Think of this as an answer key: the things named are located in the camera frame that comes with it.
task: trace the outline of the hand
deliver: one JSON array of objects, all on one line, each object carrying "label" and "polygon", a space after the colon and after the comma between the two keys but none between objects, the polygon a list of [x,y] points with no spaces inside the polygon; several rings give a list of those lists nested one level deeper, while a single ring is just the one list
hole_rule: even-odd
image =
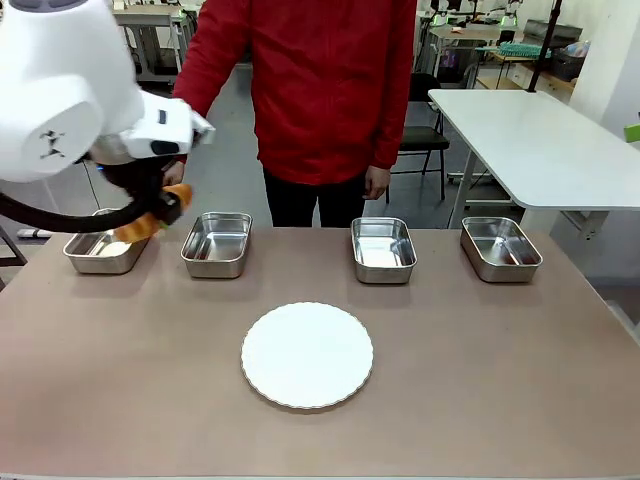
[{"label": "hand", "polygon": [[365,177],[365,200],[377,200],[387,190],[391,182],[391,172],[384,168],[370,166]]},{"label": "hand", "polygon": [[176,162],[164,173],[163,186],[177,185],[182,183],[184,177],[184,163]]}]

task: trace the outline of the person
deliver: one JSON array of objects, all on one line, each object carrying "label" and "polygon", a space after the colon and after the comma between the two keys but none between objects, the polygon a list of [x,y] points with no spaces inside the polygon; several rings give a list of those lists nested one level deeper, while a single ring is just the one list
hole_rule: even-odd
[{"label": "person", "polygon": [[[416,0],[207,0],[174,97],[206,116],[247,49],[274,226],[348,227],[390,182]],[[184,163],[166,174],[179,183]]]}]

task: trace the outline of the white plate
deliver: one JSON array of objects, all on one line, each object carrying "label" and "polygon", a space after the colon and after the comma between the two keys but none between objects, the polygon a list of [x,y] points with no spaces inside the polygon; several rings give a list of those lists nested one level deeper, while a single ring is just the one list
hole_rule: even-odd
[{"label": "white plate", "polygon": [[369,377],[373,346],[352,315],[322,303],[294,303],[260,318],[242,345],[242,370],[269,400],[322,408],[353,395]]}]

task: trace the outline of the metal tray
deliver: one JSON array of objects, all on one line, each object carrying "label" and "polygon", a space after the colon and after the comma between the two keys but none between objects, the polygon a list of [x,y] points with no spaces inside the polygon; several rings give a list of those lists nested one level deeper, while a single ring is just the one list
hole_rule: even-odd
[{"label": "metal tray", "polygon": [[205,213],[198,217],[182,247],[182,258],[194,278],[237,278],[247,260],[251,216]]},{"label": "metal tray", "polygon": [[465,218],[460,243],[485,282],[530,282],[542,265],[536,247],[518,224],[508,218]]},{"label": "metal tray", "polygon": [[[113,211],[98,210],[94,215]],[[63,253],[80,273],[122,275],[133,268],[149,239],[135,243],[118,240],[113,230],[102,233],[79,233],[64,247]]]},{"label": "metal tray", "polygon": [[351,224],[356,277],[362,283],[407,283],[417,263],[407,225],[397,218],[356,218]]}]

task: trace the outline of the chair seat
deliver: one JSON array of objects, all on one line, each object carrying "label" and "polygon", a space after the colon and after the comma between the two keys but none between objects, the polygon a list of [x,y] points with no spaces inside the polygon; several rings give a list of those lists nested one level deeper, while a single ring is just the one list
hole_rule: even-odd
[{"label": "chair seat", "polygon": [[404,127],[401,152],[447,150],[451,144],[431,127]]}]

